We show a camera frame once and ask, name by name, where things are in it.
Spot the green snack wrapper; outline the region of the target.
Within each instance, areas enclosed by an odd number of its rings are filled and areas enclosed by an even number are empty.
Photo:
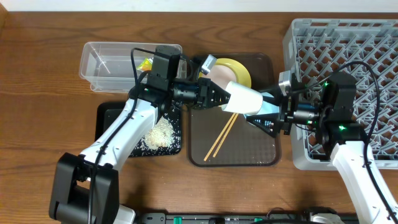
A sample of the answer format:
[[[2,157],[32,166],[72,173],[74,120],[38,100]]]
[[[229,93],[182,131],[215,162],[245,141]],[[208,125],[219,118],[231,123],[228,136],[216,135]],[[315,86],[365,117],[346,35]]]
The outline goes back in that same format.
[[[140,65],[138,66],[138,70],[145,72],[152,70],[153,58],[145,58]]]

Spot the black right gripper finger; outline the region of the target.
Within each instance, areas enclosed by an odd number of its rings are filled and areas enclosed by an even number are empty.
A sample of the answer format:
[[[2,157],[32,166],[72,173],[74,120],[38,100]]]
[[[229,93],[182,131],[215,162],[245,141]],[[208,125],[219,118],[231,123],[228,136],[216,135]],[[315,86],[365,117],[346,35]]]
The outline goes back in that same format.
[[[261,89],[259,93],[263,96],[263,100],[268,103],[280,103],[283,99],[283,94],[277,84]]]
[[[247,115],[247,122],[275,138],[280,133],[278,113]]]

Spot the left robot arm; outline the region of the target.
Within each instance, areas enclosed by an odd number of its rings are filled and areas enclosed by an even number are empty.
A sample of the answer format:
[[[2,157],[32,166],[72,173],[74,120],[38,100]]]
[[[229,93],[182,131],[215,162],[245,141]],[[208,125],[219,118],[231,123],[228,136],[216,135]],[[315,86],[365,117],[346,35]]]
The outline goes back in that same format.
[[[135,86],[114,123],[79,155],[57,162],[49,217],[60,223],[133,223],[136,213],[119,202],[119,171],[132,150],[173,101],[200,109],[226,104],[230,94],[208,78],[175,79],[165,87]]]

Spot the rice leftovers pile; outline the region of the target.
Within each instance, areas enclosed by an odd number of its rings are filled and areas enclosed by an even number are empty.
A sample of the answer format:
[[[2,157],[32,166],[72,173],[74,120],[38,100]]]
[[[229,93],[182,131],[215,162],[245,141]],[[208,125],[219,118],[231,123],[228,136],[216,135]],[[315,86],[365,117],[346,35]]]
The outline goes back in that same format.
[[[144,136],[144,149],[151,151],[161,147],[171,147],[177,142],[177,135],[172,123],[162,117],[158,123]]]

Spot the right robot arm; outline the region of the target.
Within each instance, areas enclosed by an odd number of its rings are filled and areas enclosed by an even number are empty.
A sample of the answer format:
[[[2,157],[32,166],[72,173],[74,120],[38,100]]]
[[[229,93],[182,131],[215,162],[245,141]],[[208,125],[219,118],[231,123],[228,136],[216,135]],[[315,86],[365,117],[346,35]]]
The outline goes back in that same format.
[[[278,85],[263,90],[264,102],[278,106],[278,112],[247,115],[246,121],[272,137],[281,131],[288,135],[293,125],[309,126],[342,177],[359,222],[397,223],[397,203],[374,164],[365,130],[353,120],[354,77],[329,76],[318,103],[300,101],[300,90],[308,87],[293,73],[280,73]]]

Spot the white green cup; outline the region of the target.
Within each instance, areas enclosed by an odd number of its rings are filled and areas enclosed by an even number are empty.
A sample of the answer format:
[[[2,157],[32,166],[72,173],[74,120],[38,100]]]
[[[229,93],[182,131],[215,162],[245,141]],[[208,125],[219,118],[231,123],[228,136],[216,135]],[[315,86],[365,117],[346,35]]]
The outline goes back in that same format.
[[[230,113],[257,114],[263,102],[263,96],[258,91],[248,88],[236,82],[230,81],[225,89],[230,98],[227,104],[221,105],[221,109]]]

